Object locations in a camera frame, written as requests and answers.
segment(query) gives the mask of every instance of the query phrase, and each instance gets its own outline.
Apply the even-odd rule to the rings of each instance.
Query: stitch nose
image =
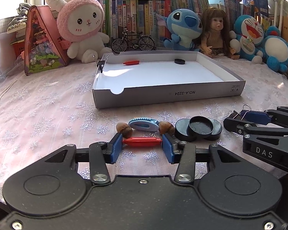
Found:
[[[188,27],[194,27],[197,23],[197,20],[192,16],[186,16],[185,23],[187,24]]]

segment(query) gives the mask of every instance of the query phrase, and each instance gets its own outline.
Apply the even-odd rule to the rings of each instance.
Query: black bottle cap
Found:
[[[208,118],[195,116],[190,119],[187,132],[197,139],[202,139],[210,137],[213,130],[214,125]]]
[[[189,125],[188,118],[182,118],[178,120],[175,124],[175,137],[180,141],[193,142],[196,140],[196,137],[187,133],[187,128]]]
[[[213,124],[214,130],[212,131],[211,136],[210,136],[210,137],[207,137],[207,138],[205,138],[205,139],[208,140],[208,141],[218,140],[218,139],[220,138],[220,135],[221,135],[222,130],[223,130],[222,125],[221,125],[221,123],[220,123],[218,120],[215,120],[215,119],[213,119],[213,118],[208,118],[208,119],[209,119],[209,120],[211,121],[211,123]]]
[[[174,62],[175,62],[176,64],[180,64],[180,65],[185,64],[185,60],[182,60],[182,59],[175,59]]]

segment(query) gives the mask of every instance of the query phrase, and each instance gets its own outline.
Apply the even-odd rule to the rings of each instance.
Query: blue stuffed toy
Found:
[[[262,63],[263,52],[257,46],[262,43],[265,35],[260,23],[254,17],[239,16],[234,24],[234,31],[231,31],[229,36],[232,39],[230,47],[236,51],[235,54],[253,63]]]
[[[156,14],[158,25],[165,26],[171,32],[171,40],[165,39],[164,46],[173,50],[199,51],[194,49],[193,39],[200,37],[203,26],[200,18],[192,10],[181,8],[168,17]]]
[[[264,54],[264,62],[275,72],[288,71],[288,43],[280,37],[280,31],[275,26],[270,26],[266,31],[260,47]]]

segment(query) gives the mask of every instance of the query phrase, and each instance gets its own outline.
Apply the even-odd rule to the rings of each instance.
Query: brown nut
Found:
[[[132,136],[133,130],[132,128],[126,123],[118,123],[116,125],[116,130],[118,133],[121,133],[124,138],[130,138]]]
[[[167,121],[161,121],[159,123],[159,132],[160,135],[163,135],[165,133],[169,133],[170,135],[173,135],[175,133],[175,127]]]

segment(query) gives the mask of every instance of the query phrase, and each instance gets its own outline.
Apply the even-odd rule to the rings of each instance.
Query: light blue plastic clip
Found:
[[[129,121],[129,126],[139,131],[158,131],[159,121],[148,117],[138,117]]]

